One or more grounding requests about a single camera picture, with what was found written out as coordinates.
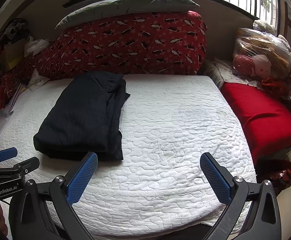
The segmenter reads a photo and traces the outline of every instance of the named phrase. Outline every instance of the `red fabric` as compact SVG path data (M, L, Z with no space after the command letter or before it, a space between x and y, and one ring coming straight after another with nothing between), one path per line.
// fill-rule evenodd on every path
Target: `red fabric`
M0 100L10 98L20 82L28 84L34 68L52 80L91 70L195 75L205 57L206 30L191 11L129 14L67 28L50 47L1 78Z
M242 125L254 163L291 146L291 113L281 102L244 84L225 82L221 93Z

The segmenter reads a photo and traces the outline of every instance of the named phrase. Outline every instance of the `mattress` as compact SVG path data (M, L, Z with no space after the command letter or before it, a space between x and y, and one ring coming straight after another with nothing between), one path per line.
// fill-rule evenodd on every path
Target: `mattress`
M256 181L239 120L206 76L124 79L131 94L120 116L124 160L99 162L74 210L96 239L142 239L198 223L213 225L224 205L199 167L201 154L210 152L233 176ZM33 146L33 135L70 82L51 81L19 96L0 134L0 149L16 147L18 156L0 167L36 156L40 166L27 179L48 182L76 164L50 159ZM248 207L246 203L234 231ZM49 210L60 223L51 203Z

